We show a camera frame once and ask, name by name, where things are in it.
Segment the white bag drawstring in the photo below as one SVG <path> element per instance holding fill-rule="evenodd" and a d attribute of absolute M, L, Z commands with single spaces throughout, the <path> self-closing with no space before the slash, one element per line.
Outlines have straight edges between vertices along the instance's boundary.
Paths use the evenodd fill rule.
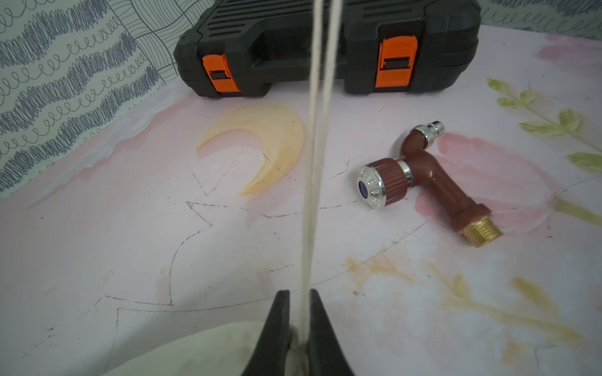
<path fill-rule="evenodd" d="M 329 128 L 336 58 L 340 40 L 343 1 L 331 1 L 329 19 L 324 22 L 325 3 L 313 2 L 313 26 L 309 76 L 309 122 L 302 224 L 302 287 L 298 344 L 310 336 L 310 275 L 318 225 L 318 204 Z"/>

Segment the dark red garden hose nozzle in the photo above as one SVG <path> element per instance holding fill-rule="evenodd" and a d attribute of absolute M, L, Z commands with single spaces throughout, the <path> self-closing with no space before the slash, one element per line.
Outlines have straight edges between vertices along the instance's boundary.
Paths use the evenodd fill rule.
<path fill-rule="evenodd" d="M 373 209 L 401 201 L 416 186 L 437 200 L 451 228 L 478 248 L 503 235 L 492 219 L 492 211 L 469 197 L 427 149 L 443 135 L 445 126 L 435 121 L 417 125 L 404 138 L 399 158 L 383 158 L 362 166 L 357 189 Z"/>

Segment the white cloth drawstring bag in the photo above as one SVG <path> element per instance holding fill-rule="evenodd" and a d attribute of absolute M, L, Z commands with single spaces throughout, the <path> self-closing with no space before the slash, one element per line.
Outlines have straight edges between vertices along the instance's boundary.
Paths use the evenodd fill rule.
<path fill-rule="evenodd" d="M 262 330 L 262 322 L 225 324 L 160 346 L 108 374 L 241 375 Z"/>

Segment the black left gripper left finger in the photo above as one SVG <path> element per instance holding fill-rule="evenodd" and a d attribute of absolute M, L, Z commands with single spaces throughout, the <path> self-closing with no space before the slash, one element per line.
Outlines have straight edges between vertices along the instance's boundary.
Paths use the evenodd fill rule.
<path fill-rule="evenodd" d="M 291 342 L 290 291 L 280 290 L 272 302 L 256 347 L 242 376 L 283 376 Z"/>

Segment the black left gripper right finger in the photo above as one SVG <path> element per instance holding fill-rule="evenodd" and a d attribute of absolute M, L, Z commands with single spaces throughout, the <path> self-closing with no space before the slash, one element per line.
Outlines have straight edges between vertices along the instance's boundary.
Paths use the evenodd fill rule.
<path fill-rule="evenodd" d="M 316 289 L 310 290 L 310 332 L 307 352 L 310 375 L 354 376 Z"/>

